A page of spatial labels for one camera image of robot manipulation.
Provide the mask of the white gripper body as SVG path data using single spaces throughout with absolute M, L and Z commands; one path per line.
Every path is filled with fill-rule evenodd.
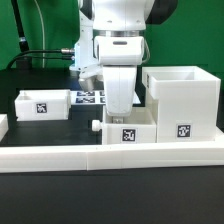
M 144 38 L 96 36 L 94 51 L 102 66 L 107 114 L 129 116 L 137 66 L 142 64 L 144 55 Z

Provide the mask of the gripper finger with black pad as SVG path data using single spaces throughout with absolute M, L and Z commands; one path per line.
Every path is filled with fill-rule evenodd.
M 112 118 L 112 121 L 113 121 L 114 124 L 123 124 L 124 123 L 124 117 L 114 116 Z

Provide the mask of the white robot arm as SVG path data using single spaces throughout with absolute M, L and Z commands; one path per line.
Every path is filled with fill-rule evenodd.
M 150 58 L 144 32 L 148 24 L 164 23 L 178 0 L 77 0 L 80 36 L 74 45 L 71 73 L 79 74 L 83 90 L 103 81 L 106 112 L 115 121 L 133 107 L 137 67 Z

